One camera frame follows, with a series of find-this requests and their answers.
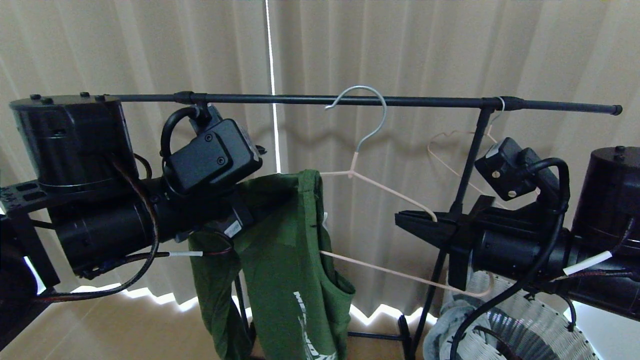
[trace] hanger bar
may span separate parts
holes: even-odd
[[[122,102],[179,102],[195,104],[199,102],[236,103],[236,104],[306,104],[331,105],[334,95],[263,95],[263,94],[206,94],[177,92],[175,94],[133,94],[114,95]],[[578,111],[586,113],[606,113],[619,115],[620,105],[582,104],[579,102],[532,101],[519,97],[503,96],[505,111],[520,109]],[[387,105],[423,108],[493,108],[502,109],[502,101],[497,97],[403,97],[385,96]],[[380,106],[375,96],[345,96],[340,105]]]

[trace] metal hanger hook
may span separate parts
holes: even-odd
[[[371,86],[366,86],[366,85],[355,85],[352,86],[350,88],[345,89],[343,92],[340,93],[340,95],[338,95],[338,97],[335,98],[333,104],[331,105],[327,105],[324,107],[325,110],[329,110],[329,109],[333,109],[338,102],[340,101],[340,99],[348,92],[355,90],[355,89],[364,89],[364,90],[368,90],[374,94],[376,94],[376,96],[380,99],[380,103],[382,103],[382,121],[380,122],[380,125],[378,125],[378,127],[369,135],[365,136],[362,138],[362,140],[360,140],[360,142],[358,143],[358,146],[356,147],[356,152],[360,152],[360,146],[362,146],[362,143],[364,143],[364,140],[372,137],[373,135],[375,135],[378,131],[380,131],[380,129],[382,129],[382,126],[385,124],[385,121],[387,121],[387,102],[385,101],[384,96],[382,96],[382,94],[380,94],[379,91],[377,91],[376,89],[372,88]]]

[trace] brown floor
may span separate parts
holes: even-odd
[[[387,315],[379,316],[375,326],[364,327],[354,320],[351,327],[354,331],[397,332],[395,319]],[[254,353],[260,355],[259,345]],[[349,338],[349,359],[402,358],[400,342]],[[131,299],[117,294],[50,306],[0,352],[0,359],[215,360],[218,357],[198,306],[181,311],[174,302],[158,305],[150,297]]]

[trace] clothing rack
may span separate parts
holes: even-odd
[[[181,104],[203,104],[207,102],[213,103],[239,103],[239,104],[304,104],[304,105],[331,105],[336,96],[331,95],[256,95],[256,94],[206,94],[194,92],[177,92],[175,94],[149,94],[149,95],[114,95],[123,102],[179,102]],[[385,97],[387,106],[399,107],[418,107],[418,108],[475,108],[480,109],[476,121],[476,130],[469,148],[465,168],[462,173],[456,198],[451,204],[447,218],[456,220],[462,215],[462,205],[469,179],[474,167],[474,161],[477,158],[480,149],[481,140],[484,136],[489,119],[495,111],[515,111],[515,110],[553,110],[553,111],[576,111],[586,113],[604,113],[610,115],[619,115],[622,112],[620,105],[602,105],[602,104],[582,104],[577,102],[556,102],[556,101],[532,101],[524,100],[518,97],[502,96],[502,97]],[[375,96],[345,96],[340,105],[357,105],[357,106],[381,106],[380,100]],[[440,248],[436,264],[431,275],[431,281],[437,282],[442,274],[444,261],[447,257],[448,241],[445,241]],[[246,311],[244,310],[244,299],[242,286],[239,277],[235,281],[236,293],[239,305],[242,309],[242,319],[244,325],[250,334],[252,340],[255,339],[255,330],[248,323]],[[424,302],[422,315],[418,322],[416,332],[411,336],[406,323],[406,318],[401,315],[398,319],[399,335],[370,334],[366,332],[349,332],[350,336],[358,336],[363,338],[374,338],[381,340],[401,341],[403,344],[405,360],[415,360],[424,325],[426,323],[427,314],[431,308],[433,297],[435,295],[435,286],[429,285]]]

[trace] curtain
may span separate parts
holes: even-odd
[[[491,97],[622,104],[610,115],[522,110],[505,113],[492,135],[514,138],[571,168],[571,219],[589,161],[599,147],[638,145],[640,8],[632,1],[270,1],[276,92],[338,94],[354,84],[388,96]],[[353,95],[371,95],[358,90]],[[459,179],[433,156],[429,139],[473,131],[478,110],[390,108],[366,141],[356,169],[436,211],[447,211]],[[379,124],[380,108],[278,106],[283,167],[349,169],[356,144]],[[471,136],[435,139],[431,148],[462,171]],[[492,142],[485,140],[486,149]],[[493,193],[476,173],[471,182]],[[479,193],[469,188],[465,211]],[[524,196],[509,208],[532,201]],[[394,226],[417,209],[347,177],[324,179],[333,249],[339,254],[428,278],[437,249]],[[337,261],[356,286],[355,305],[405,314],[426,287]]]
[[[250,1],[1,1],[0,168],[2,184],[35,178],[8,103],[29,94],[161,94],[181,90],[215,93],[269,92],[264,3]],[[179,104],[125,104],[135,152],[161,174],[162,125]],[[247,127],[253,141],[273,149],[268,105],[221,104],[224,117]],[[194,137],[187,122],[174,131],[173,148]],[[264,156],[256,176],[275,171],[275,152]],[[42,232],[63,284],[76,288],[54,234]],[[161,250],[186,250],[173,241]],[[186,258],[154,265],[133,288],[156,295],[173,292],[178,302],[195,296]],[[131,264],[89,284],[124,282],[141,264]]]

